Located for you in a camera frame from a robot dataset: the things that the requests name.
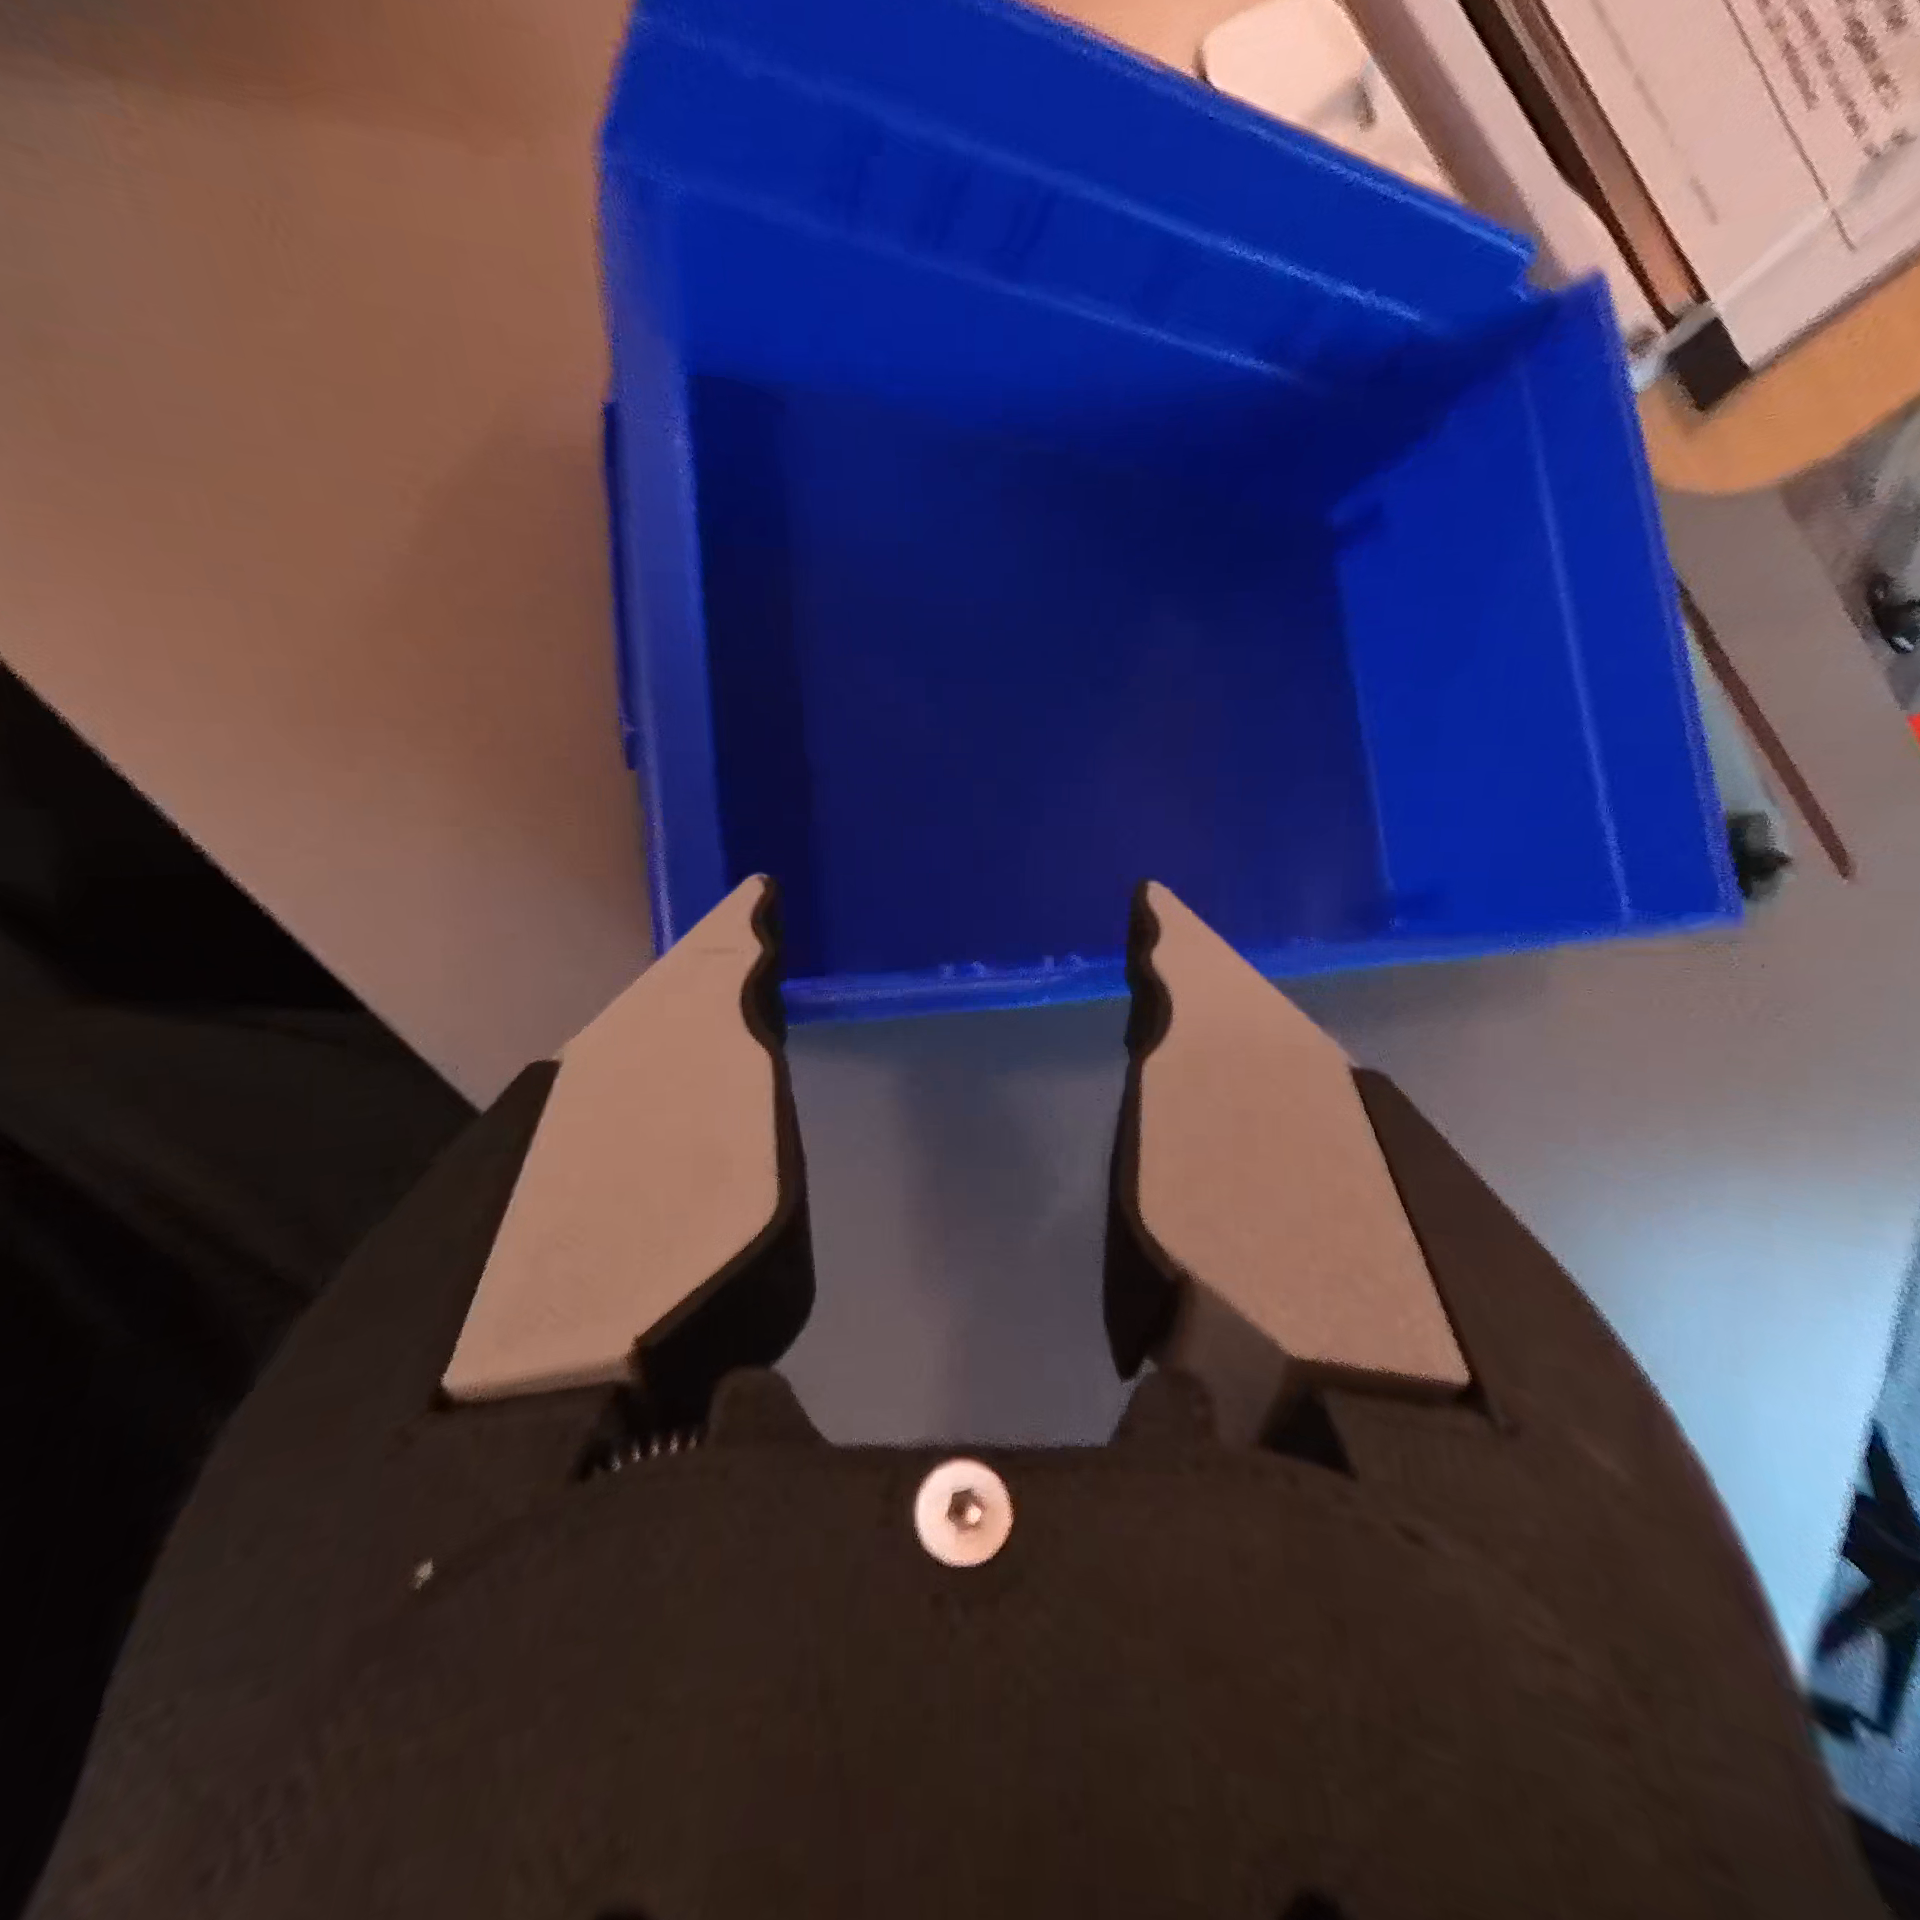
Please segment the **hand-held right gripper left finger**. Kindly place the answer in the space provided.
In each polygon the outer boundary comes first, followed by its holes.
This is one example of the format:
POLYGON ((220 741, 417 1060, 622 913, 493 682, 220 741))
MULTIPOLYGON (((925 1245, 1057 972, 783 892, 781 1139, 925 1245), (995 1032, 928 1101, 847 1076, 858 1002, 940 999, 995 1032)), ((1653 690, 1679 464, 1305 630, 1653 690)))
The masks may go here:
POLYGON ((812 1309, 778 886, 747 877, 557 1053, 440 1381, 699 1405, 812 1309))

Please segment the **printed instruction sheet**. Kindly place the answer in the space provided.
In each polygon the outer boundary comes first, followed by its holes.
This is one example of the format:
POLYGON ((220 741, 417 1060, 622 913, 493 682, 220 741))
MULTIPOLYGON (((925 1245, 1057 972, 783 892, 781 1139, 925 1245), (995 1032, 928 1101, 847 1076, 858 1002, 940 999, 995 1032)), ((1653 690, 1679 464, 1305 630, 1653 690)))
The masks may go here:
POLYGON ((1914 3, 1543 15, 1748 368, 1916 260, 1914 3))

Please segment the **silver tablet stand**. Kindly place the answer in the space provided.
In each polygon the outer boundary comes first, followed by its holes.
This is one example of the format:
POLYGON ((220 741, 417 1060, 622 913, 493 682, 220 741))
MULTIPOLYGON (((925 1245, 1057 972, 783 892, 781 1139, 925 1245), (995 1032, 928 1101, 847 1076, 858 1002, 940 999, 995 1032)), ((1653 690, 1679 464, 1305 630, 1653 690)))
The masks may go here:
POLYGON ((1201 40, 1198 75, 1346 159, 1486 218, 1499 212, 1432 147, 1346 4, 1259 3, 1236 13, 1201 40))

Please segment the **instruction sheet on wooden stand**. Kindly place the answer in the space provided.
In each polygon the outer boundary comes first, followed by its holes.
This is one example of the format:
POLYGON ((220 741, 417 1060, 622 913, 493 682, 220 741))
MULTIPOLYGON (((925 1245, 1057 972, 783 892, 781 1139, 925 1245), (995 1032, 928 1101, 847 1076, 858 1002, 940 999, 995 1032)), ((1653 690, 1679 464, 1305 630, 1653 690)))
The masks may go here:
POLYGON ((1916 258, 1750 368, 1634 177, 1543 8, 1463 4, 1548 157, 1649 310, 1644 424, 1655 474, 1698 495, 1769 488, 1916 402, 1916 258))

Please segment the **blue plastic bin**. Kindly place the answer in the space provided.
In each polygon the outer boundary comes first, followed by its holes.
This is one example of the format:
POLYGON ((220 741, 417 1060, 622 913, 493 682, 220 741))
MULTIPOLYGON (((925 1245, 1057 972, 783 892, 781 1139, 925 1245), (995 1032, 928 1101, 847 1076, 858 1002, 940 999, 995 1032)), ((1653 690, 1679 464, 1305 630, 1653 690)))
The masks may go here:
POLYGON ((1025 4, 635 4, 597 135, 654 929, 797 1021, 1744 915, 1601 277, 1025 4))

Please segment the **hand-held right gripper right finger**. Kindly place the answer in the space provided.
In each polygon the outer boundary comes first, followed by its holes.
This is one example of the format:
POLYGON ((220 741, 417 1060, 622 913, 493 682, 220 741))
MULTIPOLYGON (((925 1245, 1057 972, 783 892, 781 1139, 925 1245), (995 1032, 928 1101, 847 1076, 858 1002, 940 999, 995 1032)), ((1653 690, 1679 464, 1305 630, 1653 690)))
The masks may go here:
POLYGON ((1462 1401, 1473 1372, 1346 1051, 1163 882, 1124 948, 1102 1325, 1225 1445, 1326 1392, 1462 1401))

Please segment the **person's black clothing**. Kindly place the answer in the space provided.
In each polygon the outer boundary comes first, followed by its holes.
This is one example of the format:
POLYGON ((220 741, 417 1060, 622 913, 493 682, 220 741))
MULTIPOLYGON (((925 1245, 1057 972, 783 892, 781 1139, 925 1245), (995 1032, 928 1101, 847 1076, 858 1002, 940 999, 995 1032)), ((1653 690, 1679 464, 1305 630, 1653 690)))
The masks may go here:
POLYGON ((4 1916, 214 1439, 471 1116, 4 671, 4 1916))

